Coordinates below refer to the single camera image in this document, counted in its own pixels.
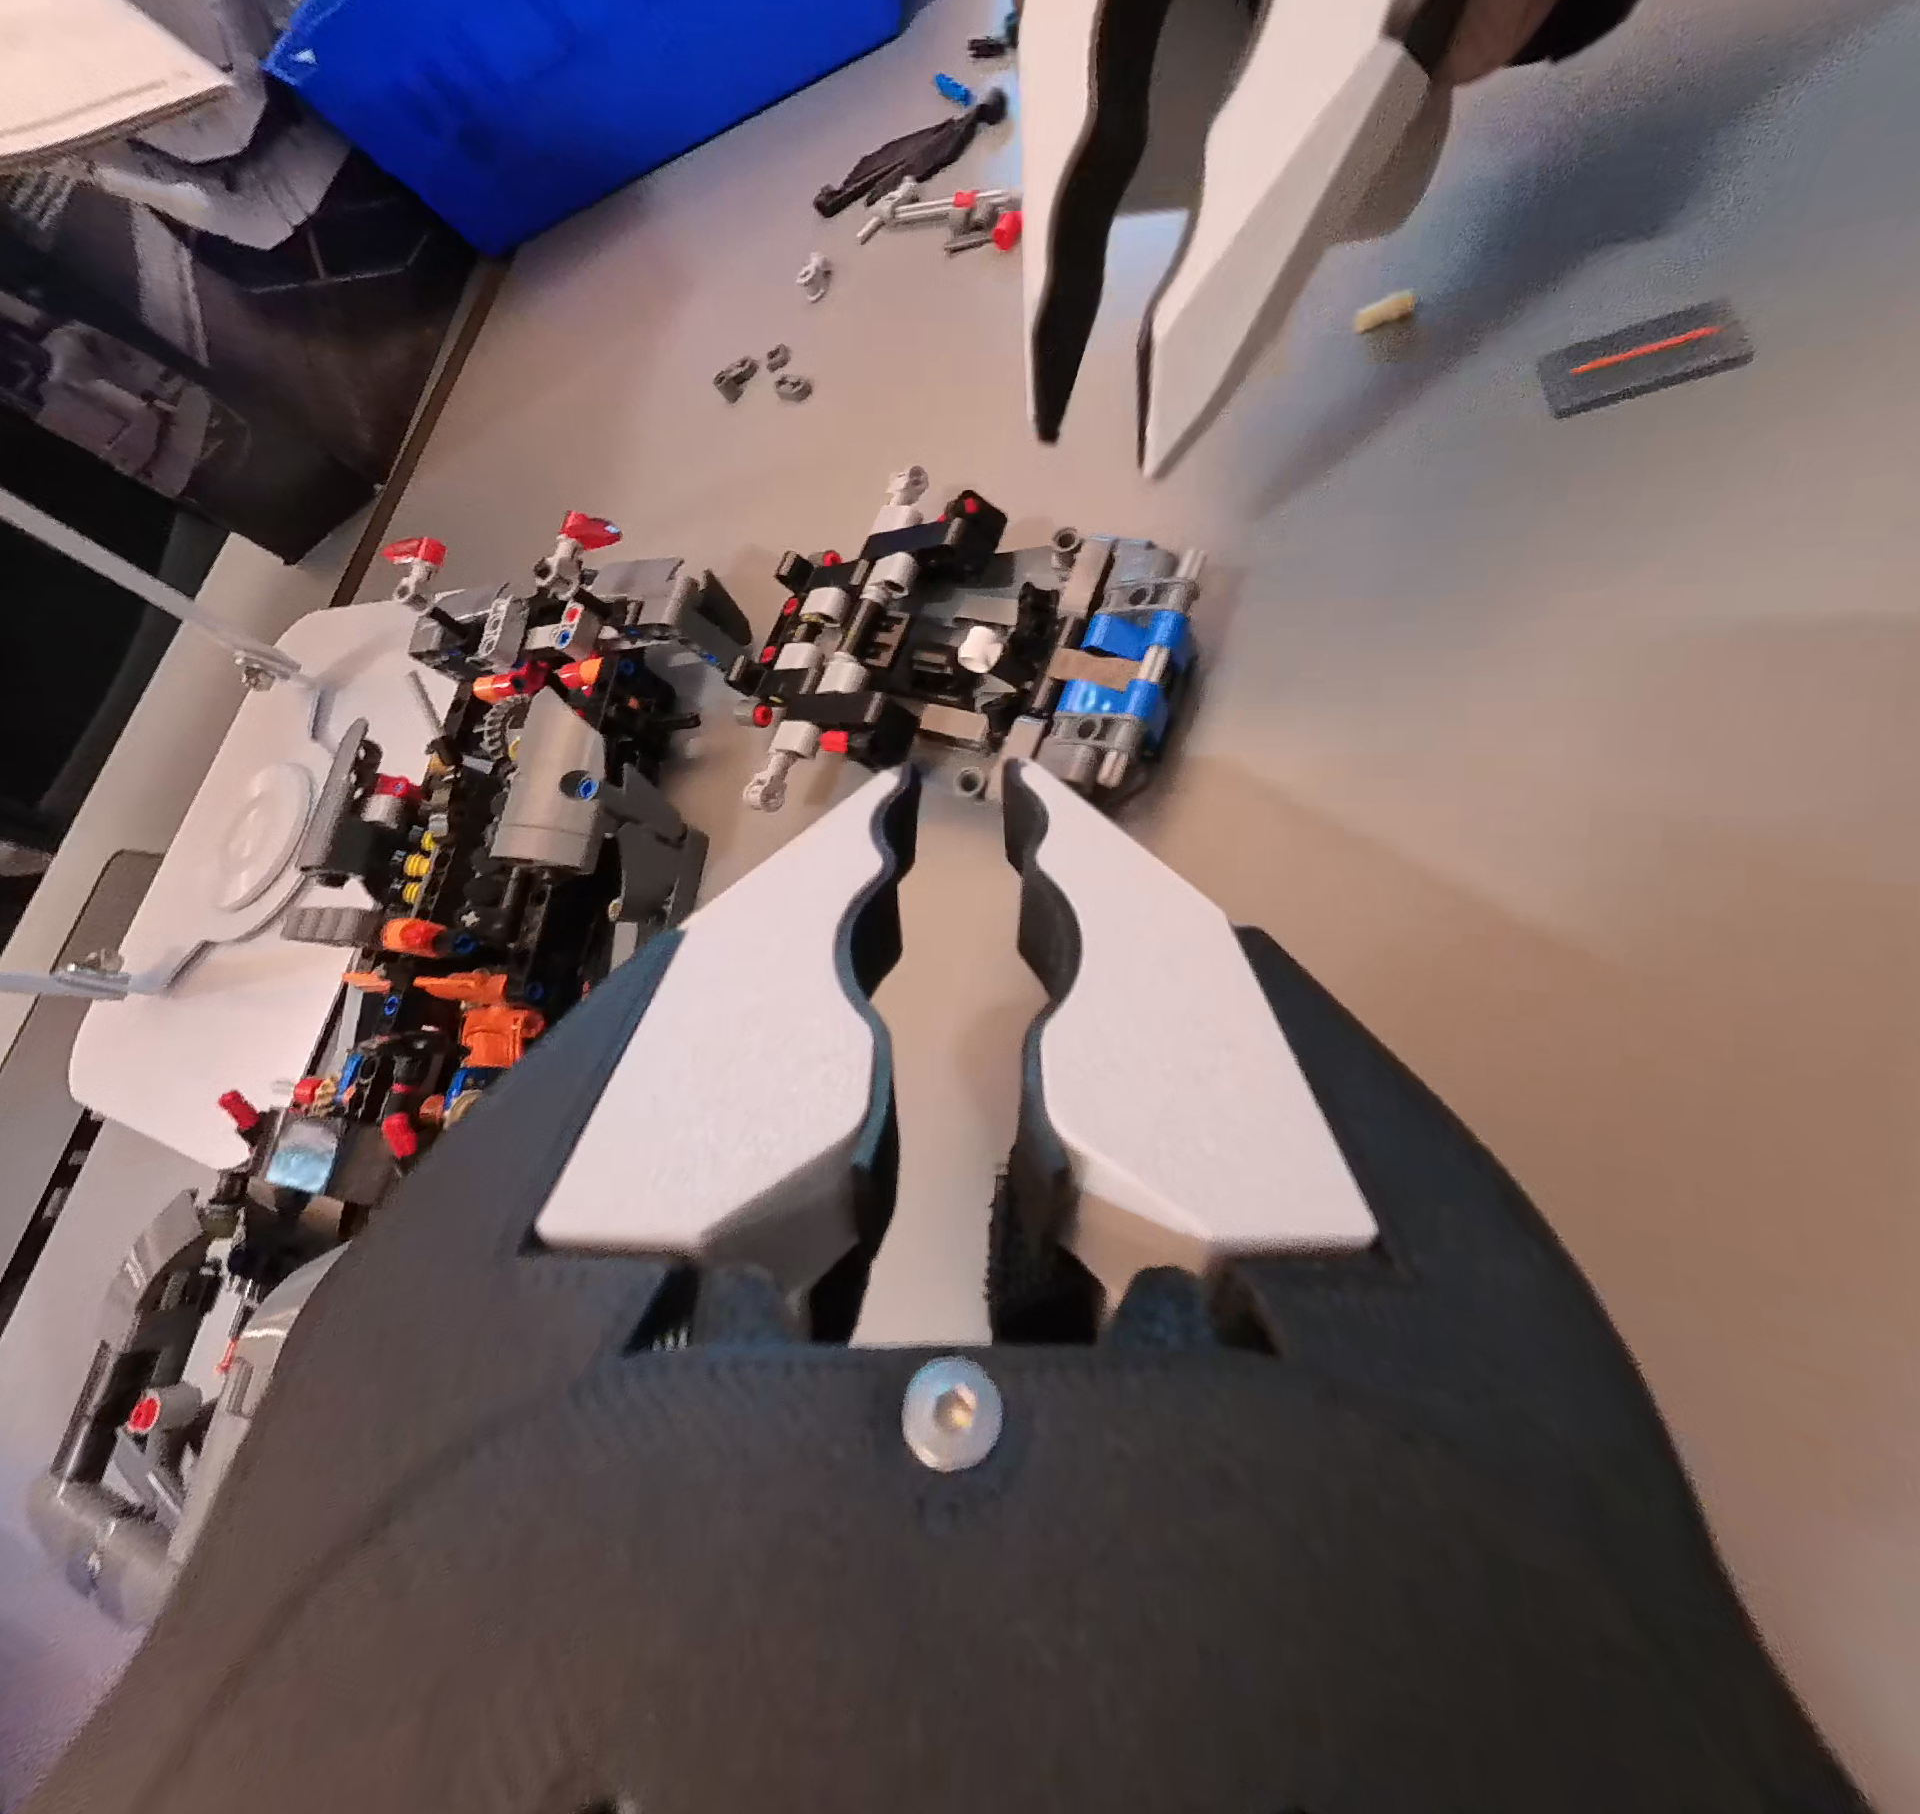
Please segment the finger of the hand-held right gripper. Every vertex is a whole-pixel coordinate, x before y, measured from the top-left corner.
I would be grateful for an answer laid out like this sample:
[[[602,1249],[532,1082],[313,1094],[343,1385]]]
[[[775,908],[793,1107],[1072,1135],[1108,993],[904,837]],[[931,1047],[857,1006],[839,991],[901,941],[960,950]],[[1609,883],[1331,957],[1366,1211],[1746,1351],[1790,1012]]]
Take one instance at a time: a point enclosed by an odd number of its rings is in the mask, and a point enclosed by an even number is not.
[[[1413,130],[1469,0],[1261,0],[1140,335],[1140,467],[1164,478],[1270,346]]]
[[[1056,440],[1100,306],[1111,228],[1146,153],[1177,0],[1024,0],[1024,327],[1029,423]],[[1252,15],[1263,0],[1243,0]]]

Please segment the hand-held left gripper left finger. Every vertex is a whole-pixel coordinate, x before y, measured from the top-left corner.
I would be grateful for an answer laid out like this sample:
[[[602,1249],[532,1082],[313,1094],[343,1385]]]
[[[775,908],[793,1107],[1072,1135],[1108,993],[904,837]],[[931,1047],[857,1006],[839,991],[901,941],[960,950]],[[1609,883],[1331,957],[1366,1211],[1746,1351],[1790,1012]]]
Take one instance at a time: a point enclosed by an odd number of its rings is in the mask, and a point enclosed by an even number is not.
[[[808,1328],[853,1328],[898,1176],[892,1044],[920,776],[865,779],[697,906],[536,1215],[569,1251],[762,1273]]]

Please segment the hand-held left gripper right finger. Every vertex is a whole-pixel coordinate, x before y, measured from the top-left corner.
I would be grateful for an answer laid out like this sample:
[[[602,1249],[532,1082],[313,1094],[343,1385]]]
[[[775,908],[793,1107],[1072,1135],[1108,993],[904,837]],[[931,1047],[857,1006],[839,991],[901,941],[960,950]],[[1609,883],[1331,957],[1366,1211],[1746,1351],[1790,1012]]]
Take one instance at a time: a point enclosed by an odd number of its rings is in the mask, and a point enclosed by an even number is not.
[[[1004,776],[1043,1006],[999,1181],[1001,1322],[1105,1322],[1132,1282],[1358,1256],[1378,1225],[1225,910],[1039,762]]]

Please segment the small blue black lego assembly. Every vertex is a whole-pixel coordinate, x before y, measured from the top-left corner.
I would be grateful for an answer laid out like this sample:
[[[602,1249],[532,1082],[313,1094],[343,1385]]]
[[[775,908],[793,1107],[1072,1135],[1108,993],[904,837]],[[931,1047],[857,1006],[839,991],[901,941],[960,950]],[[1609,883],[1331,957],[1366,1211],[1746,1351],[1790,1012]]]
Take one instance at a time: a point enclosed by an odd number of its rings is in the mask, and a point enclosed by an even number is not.
[[[782,555],[779,609],[725,675],[764,737],[746,807],[778,813],[828,756],[884,771],[920,746],[970,797],[1015,762],[1108,811],[1138,794],[1192,687],[1206,551],[1076,529],[1012,550],[981,490],[933,513],[926,488],[897,471],[857,550]]]

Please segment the white lego instruction booklet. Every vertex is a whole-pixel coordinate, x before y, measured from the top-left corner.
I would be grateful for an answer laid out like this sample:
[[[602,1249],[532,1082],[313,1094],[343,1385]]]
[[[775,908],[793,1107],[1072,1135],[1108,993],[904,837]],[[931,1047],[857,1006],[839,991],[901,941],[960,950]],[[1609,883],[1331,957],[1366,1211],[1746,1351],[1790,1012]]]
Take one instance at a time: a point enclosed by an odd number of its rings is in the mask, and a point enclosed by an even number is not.
[[[222,68],[129,0],[1,0],[1,171],[225,97]]]

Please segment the grey lego axle assembly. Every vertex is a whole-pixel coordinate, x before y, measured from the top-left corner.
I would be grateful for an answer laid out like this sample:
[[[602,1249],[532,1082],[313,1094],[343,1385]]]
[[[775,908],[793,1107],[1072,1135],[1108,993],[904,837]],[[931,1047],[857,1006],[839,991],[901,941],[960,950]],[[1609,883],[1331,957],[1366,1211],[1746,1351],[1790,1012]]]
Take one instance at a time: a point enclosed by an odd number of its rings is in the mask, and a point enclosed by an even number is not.
[[[857,245],[870,245],[884,231],[923,228],[944,233],[942,250],[949,255],[988,245],[1008,253],[1022,243],[1022,207],[1018,190],[957,190],[947,197],[926,197],[908,178],[879,197],[874,212],[857,231]]]

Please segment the large black lego chassis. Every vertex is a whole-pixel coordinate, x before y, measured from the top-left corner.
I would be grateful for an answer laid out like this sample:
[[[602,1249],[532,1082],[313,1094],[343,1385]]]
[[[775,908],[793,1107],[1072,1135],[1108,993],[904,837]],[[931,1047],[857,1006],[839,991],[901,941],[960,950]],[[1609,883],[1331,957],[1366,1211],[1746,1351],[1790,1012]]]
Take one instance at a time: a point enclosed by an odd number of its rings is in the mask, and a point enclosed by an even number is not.
[[[572,512],[527,584],[450,590],[445,546],[391,543],[408,653],[451,687],[415,776],[355,721],[298,846],[288,941],[347,968],[306,1073],[224,1093],[235,1145],[138,1232],[32,1529],[116,1626],[146,1627],[204,1531],[278,1347],[420,1157],[610,970],[692,910],[707,835],[661,794],[699,716],[661,666],[720,671],[750,628],[681,558],[618,558]],[[118,1000],[114,958],[45,991]]]

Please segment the dark printed lego set box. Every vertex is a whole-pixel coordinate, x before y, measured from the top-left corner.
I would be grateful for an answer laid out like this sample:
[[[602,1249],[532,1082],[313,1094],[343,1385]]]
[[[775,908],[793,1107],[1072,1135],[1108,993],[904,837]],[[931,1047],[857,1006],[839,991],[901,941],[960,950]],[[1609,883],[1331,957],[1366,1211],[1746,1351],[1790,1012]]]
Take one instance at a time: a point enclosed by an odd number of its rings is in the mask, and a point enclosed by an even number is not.
[[[222,87],[4,158],[4,435],[298,559],[391,486],[479,255],[269,68],[309,0],[118,1]]]

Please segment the person's right hand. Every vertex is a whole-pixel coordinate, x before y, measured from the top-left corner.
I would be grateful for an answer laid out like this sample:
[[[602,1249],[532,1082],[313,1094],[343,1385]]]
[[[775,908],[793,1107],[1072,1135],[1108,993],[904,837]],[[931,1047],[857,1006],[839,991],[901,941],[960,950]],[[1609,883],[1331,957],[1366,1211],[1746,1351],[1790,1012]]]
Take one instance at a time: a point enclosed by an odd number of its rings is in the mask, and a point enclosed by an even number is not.
[[[1464,87],[1518,59],[1561,0],[1464,0],[1443,61],[1433,79]]]

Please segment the dark tile with orange stripe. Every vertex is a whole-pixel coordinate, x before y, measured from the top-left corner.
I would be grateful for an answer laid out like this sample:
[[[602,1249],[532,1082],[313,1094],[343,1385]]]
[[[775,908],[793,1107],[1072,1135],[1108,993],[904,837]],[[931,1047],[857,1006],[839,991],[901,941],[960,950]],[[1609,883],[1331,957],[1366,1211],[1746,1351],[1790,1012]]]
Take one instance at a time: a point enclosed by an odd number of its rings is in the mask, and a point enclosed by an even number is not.
[[[1547,416],[1565,420],[1711,378],[1753,357],[1741,314],[1711,298],[1556,346],[1539,357],[1537,378]]]

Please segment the blue plastic bin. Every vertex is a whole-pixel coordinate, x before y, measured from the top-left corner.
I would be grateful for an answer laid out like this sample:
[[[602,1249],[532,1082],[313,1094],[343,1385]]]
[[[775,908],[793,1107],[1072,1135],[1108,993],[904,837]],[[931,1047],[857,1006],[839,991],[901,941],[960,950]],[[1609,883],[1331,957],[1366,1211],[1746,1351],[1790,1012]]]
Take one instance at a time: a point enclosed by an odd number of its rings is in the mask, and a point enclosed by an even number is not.
[[[302,0],[268,71],[486,255],[890,41],[908,0]]]

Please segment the white sign stand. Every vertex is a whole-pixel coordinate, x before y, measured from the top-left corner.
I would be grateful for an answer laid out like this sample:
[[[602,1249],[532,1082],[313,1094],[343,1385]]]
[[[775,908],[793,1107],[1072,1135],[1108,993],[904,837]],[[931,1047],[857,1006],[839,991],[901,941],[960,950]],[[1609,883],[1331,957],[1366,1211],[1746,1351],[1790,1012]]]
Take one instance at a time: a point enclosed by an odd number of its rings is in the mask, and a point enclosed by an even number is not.
[[[188,1162],[235,1145],[224,1093],[268,1107],[306,1073],[347,958],[288,941],[298,846],[340,737],[367,722],[415,776],[451,687],[410,659],[412,613],[332,596],[359,525],[298,563],[231,538],[201,601],[291,653],[309,683],[247,691],[199,630],[164,651],[13,938],[4,970],[113,953],[118,1000],[4,997],[4,1172],[39,1174],[83,1105]]]

